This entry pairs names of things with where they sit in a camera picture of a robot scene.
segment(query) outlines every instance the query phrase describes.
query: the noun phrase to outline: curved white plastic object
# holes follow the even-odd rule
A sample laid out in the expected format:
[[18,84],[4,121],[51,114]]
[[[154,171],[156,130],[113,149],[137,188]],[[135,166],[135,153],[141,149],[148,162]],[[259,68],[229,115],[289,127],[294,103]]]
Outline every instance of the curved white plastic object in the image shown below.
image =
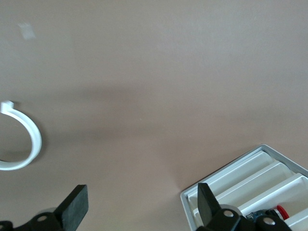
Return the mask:
[[13,102],[3,101],[1,102],[0,112],[2,114],[13,117],[14,119],[17,119],[27,129],[31,138],[32,149],[29,154],[29,157],[23,161],[18,161],[18,162],[0,161],[0,170],[16,170],[27,166],[39,154],[40,149],[42,147],[42,137],[36,124],[25,114],[15,110],[13,107],[14,107]]

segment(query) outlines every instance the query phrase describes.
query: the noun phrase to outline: white ring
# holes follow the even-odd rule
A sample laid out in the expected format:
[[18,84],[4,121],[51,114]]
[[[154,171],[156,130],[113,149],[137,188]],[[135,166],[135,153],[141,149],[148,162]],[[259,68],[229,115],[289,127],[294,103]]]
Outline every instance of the white ring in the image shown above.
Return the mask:
[[17,119],[26,128],[31,138],[32,149],[29,154],[29,157],[23,161],[18,161],[18,162],[0,161],[0,170],[16,170],[27,166],[28,164],[31,163],[31,161],[35,157],[37,157],[42,147],[42,137],[36,124],[28,116],[21,113],[20,111],[15,110],[13,107],[14,107],[13,102],[3,101],[1,103],[0,112],[2,114],[13,117],[14,119]]

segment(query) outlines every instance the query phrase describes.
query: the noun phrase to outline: beige table surface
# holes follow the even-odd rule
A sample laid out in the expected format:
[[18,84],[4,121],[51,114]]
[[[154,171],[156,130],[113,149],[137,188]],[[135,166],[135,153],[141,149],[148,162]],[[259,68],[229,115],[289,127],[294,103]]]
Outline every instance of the beige table surface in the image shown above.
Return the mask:
[[[180,192],[261,143],[308,168],[308,1],[2,0],[0,100],[42,132],[0,172],[21,225],[87,184],[79,231],[188,231]],[[31,148],[0,115],[0,157]]]

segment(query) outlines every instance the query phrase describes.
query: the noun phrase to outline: red object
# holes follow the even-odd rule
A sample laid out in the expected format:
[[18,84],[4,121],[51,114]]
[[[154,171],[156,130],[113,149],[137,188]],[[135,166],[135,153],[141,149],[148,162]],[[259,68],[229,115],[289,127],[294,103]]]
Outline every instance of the red object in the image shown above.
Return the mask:
[[280,212],[283,220],[286,220],[289,218],[289,214],[286,212],[286,210],[281,205],[277,205],[277,210]]

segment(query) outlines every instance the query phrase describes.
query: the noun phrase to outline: silver screw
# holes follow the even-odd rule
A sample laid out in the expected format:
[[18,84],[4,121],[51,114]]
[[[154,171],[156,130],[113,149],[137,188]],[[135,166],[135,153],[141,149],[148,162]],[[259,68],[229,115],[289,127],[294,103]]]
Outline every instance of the silver screw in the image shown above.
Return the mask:
[[226,217],[229,217],[229,218],[234,217],[234,214],[230,210],[225,210],[223,212],[223,215],[225,215]]
[[41,217],[39,217],[38,219],[37,219],[37,221],[44,221],[44,220],[46,220],[47,219],[47,216],[41,216]]
[[263,218],[263,221],[265,224],[268,224],[268,225],[275,225],[276,222],[272,219],[272,218]]

